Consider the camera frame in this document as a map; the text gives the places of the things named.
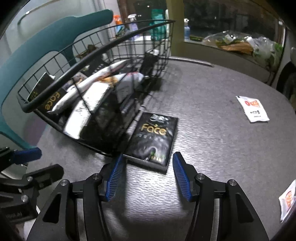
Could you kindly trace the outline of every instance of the condiment packet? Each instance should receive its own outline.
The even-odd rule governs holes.
[[[261,102],[245,96],[236,96],[250,122],[269,121]]]
[[[91,113],[101,104],[106,92],[110,89],[109,84],[94,82],[83,95],[88,107],[83,100],[80,100],[72,111],[64,128],[64,133],[68,136],[79,139],[82,129],[88,125]]]
[[[294,204],[295,197],[295,188],[296,188],[296,180],[294,180],[291,185],[286,189],[286,191],[279,197],[279,203],[281,205],[281,222],[289,214],[292,205]]]

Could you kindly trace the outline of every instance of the gold lettering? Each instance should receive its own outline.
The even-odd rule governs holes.
[[[166,134],[166,129],[160,129],[159,130],[159,134],[161,134],[162,136],[164,136]]]
[[[159,127],[156,127],[155,129],[154,129],[154,133],[155,134],[159,134],[159,132],[157,133],[156,131],[159,131],[160,130],[160,128]]]
[[[50,100],[49,100],[47,103],[48,103],[50,106],[52,106],[52,104],[53,104],[52,101],[50,101]]]
[[[143,124],[142,125],[142,128],[141,128],[141,131],[144,129],[144,128],[147,128],[148,124]]]
[[[57,98],[59,98],[61,95],[59,94],[59,92],[56,92],[55,94],[54,94]]]
[[[149,126],[149,127],[147,127],[147,131],[148,131],[148,132],[153,132],[153,131],[154,131],[153,126]]]
[[[50,97],[50,100],[53,101],[53,102],[54,102],[56,99],[57,99],[57,98],[56,98],[54,95]]]

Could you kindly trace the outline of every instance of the snack bag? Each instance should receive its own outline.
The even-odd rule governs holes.
[[[296,180],[286,189],[286,191],[279,197],[279,203],[281,205],[281,222],[288,216],[291,211],[291,207],[295,202],[295,188]]]
[[[269,121],[261,102],[245,96],[236,96],[250,122]]]

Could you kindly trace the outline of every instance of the teal chair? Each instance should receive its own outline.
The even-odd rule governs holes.
[[[23,149],[32,147],[4,120],[2,106],[8,94],[20,78],[44,55],[51,51],[60,52],[72,44],[80,34],[105,26],[112,20],[113,12],[108,9],[82,17],[62,18],[36,33],[9,57],[0,68],[0,134]],[[67,48],[62,54],[71,66],[76,63],[72,48]]]

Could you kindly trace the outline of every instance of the bottle cap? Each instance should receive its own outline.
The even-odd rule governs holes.
[[[188,18],[184,18],[184,25],[187,27],[188,26],[188,22],[189,22],[189,19]]]
[[[134,21],[134,20],[136,20],[136,14],[130,14],[129,16],[128,16],[128,18],[129,18],[129,20],[132,22],[132,21]]]
[[[122,24],[121,17],[119,15],[113,15],[113,20],[117,25]]]
[[[153,55],[156,55],[156,56],[159,55],[159,50],[154,49],[154,50],[153,50]]]

